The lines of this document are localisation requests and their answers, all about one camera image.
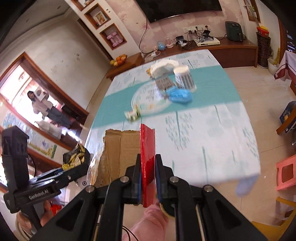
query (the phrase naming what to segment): tv screen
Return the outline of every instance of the tv screen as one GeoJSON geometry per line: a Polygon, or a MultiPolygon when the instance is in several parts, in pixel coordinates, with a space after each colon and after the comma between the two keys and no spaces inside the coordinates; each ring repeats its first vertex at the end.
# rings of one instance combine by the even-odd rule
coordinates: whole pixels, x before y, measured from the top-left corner
{"type": "Polygon", "coordinates": [[[136,0],[150,23],[180,14],[222,11],[219,0],[136,0]]]}

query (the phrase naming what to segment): blue latex glove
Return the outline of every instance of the blue latex glove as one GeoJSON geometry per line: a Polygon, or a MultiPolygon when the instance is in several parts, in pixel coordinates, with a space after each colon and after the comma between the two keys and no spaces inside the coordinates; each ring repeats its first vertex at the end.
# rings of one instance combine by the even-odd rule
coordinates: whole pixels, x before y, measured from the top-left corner
{"type": "Polygon", "coordinates": [[[168,98],[173,103],[186,104],[192,101],[192,94],[187,89],[178,89],[176,86],[169,88],[166,91],[168,98]]]}

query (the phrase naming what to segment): wicker basket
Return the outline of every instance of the wicker basket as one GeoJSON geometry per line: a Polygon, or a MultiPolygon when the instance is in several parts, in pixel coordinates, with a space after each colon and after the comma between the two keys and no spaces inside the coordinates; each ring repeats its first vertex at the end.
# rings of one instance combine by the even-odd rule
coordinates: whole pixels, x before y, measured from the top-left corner
{"type": "Polygon", "coordinates": [[[270,46],[270,37],[265,37],[260,35],[258,32],[257,41],[258,41],[258,65],[263,68],[268,68],[268,54],[269,54],[269,46],[270,46]]]}

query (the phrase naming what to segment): ceiling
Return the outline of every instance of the ceiling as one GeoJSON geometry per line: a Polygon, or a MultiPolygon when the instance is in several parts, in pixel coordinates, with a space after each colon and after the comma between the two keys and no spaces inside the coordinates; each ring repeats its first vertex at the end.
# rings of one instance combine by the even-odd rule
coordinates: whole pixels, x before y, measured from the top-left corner
{"type": "Polygon", "coordinates": [[[64,0],[37,0],[19,17],[10,29],[0,46],[0,52],[31,28],[63,15],[68,9],[69,5],[64,0]]]}

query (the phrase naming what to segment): white jar lid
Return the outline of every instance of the white jar lid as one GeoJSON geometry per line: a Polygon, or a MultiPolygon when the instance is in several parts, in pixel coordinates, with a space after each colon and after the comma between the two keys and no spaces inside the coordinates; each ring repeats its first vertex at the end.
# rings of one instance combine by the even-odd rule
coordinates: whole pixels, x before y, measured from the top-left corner
{"type": "Polygon", "coordinates": [[[174,68],[175,75],[188,74],[188,73],[190,73],[190,69],[187,65],[179,65],[174,68]]]}

